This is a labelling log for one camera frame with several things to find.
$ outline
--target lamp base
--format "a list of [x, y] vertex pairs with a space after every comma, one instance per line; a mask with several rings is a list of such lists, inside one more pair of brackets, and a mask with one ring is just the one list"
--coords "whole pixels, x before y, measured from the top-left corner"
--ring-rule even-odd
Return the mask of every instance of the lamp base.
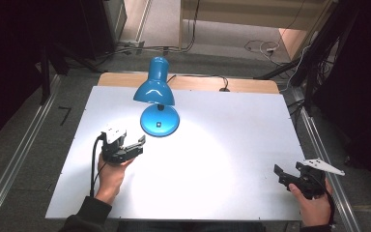
[[173, 133], [180, 124], [180, 116], [172, 106], [152, 104], [140, 118], [144, 132], [155, 137], [164, 137]]

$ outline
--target desk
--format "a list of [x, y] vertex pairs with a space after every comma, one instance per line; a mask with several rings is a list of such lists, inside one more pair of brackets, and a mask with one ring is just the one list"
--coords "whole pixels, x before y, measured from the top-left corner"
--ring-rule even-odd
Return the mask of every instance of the desk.
[[[180, 39], [183, 19], [194, 19], [198, 0], [182, 0]], [[335, 7], [334, 0], [203, 0], [198, 20], [280, 28], [282, 41], [291, 59], [322, 28]]]
[[[136, 91], [132, 86], [145, 78], [144, 73], [106, 73], [100, 78], [87, 102], [46, 218], [66, 218], [78, 211], [90, 188], [93, 143], [106, 123], [119, 123], [128, 130], [126, 145], [144, 134], [139, 119], [148, 104], [132, 100]], [[231, 90], [237, 89], [237, 83], [245, 83], [243, 87], [258, 83], [273, 86], [273, 90], [267, 94], [226, 93], [188, 90], [192, 80], [198, 87], [202, 82], [213, 90], [223, 87], [222, 78], [178, 76], [169, 82], [173, 89], [179, 88], [173, 94], [180, 126], [167, 137], [146, 135], [144, 154], [128, 168], [109, 216], [299, 220], [295, 198], [273, 173], [275, 163], [296, 173], [296, 161], [303, 160], [285, 101], [275, 93], [276, 85], [272, 81], [229, 79]]]

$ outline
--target blue desk lamp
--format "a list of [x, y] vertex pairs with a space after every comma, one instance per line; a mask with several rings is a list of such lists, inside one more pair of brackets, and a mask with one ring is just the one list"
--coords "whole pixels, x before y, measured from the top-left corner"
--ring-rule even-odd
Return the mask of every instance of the blue desk lamp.
[[163, 57], [150, 61], [149, 76], [134, 94], [134, 100], [153, 103], [147, 107], [140, 118], [144, 132], [155, 137], [173, 133], [180, 124], [174, 105], [174, 97], [167, 85], [168, 62]]

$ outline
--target human hand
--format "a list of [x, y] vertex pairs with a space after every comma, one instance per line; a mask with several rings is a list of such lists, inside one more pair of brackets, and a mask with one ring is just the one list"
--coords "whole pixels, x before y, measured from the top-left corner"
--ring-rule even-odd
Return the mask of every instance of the human hand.
[[120, 191], [123, 179], [125, 178], [126, 168], [134, 161], [134, 159], [126, 162], [115, 164], [105, 163], [102, 155], [99, 155], [98, 170], [104, 168], [99, 173], [100, 186], [95, 196], [100, 201], [111, 205], [114, 198]]
[[[332, 186], [327, 179], [325, 179], [325, 183], [328, 192], [332, 194]], [[294, 184], [290, 184], [289, 189], [300, 203], [300, 215], [304, 226], [325, 225], [329, 223], [330, 205], [326, 194], [319, 198], [308, 200]]]

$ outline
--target sleeve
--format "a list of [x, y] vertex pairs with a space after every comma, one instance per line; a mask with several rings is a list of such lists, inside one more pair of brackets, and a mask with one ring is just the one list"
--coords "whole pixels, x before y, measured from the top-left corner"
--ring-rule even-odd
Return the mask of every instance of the sleeve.
[[330, 232], [330, 225], [308, 226], [300, 229], [300, 232]]
[[76, 215], [68, 217], [59, 232], [103, 232], [104, 223], [111, 206], [90, 196], [86, 196]]

